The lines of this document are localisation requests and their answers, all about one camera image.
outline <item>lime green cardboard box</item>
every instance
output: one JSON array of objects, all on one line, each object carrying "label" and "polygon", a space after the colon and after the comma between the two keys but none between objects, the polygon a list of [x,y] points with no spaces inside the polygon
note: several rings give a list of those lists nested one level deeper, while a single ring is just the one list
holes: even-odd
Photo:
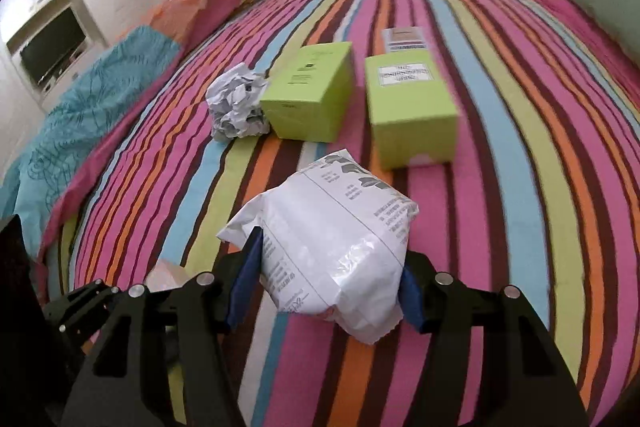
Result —
[{"label": "lime green cardboard box", "polygon": [[279,138],[333,142],[353,89],[351,43],[300,48],[270,83],[260,105]]},{"label": "lime green cardboard box", "polygon": [[383,169],[451,161],[458,108],[425,50],[366,59],[367,100]]}]

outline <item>teal blanket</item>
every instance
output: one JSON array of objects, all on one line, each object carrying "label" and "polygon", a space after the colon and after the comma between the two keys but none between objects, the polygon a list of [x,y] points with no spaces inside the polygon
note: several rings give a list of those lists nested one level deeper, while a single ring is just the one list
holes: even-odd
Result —
[{"label": "teal blanket", "polygon": [[20,216],[34,259],[53,205],[100,140],[158,79],[180,46],[148,26],[106,51],[61,97],[0,187],[0,217]]}]

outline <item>television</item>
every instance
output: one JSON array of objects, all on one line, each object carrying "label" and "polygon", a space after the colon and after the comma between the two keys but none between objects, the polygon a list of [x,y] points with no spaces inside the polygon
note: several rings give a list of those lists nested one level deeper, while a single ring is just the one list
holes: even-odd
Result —
[{"label": "television", "polygon": [[71,8],[44,26],[20,52],[22,66],[40,85],[82,42],[84,32]]}]

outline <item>striped bedsheet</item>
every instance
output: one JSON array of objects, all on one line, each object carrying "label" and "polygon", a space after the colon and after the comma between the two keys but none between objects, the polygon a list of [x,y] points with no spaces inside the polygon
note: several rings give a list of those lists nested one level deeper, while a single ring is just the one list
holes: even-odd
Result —
[{"label": "striped bedsheet", "polygon": [[[381,31],[394,26],[423,28],[462,111],[452,164],[379,168],[364,58],[384,52]],[[210,139],[215,76],[241,61],[269,73],[331,41],[353,42],[356,71],[336,143]],[[471,287],[524,291],[596,423],[640,363],[639,107],[640,72],[578,11],[560,22],[537,0],[259,0],[149,103],[64,226],[54,273],[66,291],[97,277],[128,287],[158,259],[208,270],[229,249],[216,233],[244,202],[347,148],[420,205],[412,250]],[[481,342],[474,330],[460,423],[474,411]],[[365,346],[331,323],[276,314],[257,289],[223,351],[248,425],[393,427],[428,343],[403,323]]]}]

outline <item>metal screw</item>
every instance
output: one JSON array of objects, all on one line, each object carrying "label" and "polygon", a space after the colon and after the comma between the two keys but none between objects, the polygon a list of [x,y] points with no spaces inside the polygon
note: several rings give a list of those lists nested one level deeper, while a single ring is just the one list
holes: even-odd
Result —
[{"label": "metal screw", "polygon": [[436,273],[436,283],[441,286],[449,286],[453,283],[453,276],[448,272]]},{"label": "metal screw", "polygon": [[196,277],[196,283],[198,283],[200,286],[209,286],[214,281],[214,279],[215,277],[213,277],[213,274],[211,272],[202,272]]},{"label": "metal screw", "polygon": [[516,286],[509,285],[505,286],[504,294],[507,295],[507,297],[510,299],[517,299],[518,297],[520,297],[520,290],[516,288]]},{"label": "metal screw", "polygon": [[142,284],[134,284],[131,288],[129,288],[129,296],[131,297],[140,297],[145,292],[145,287]]}]

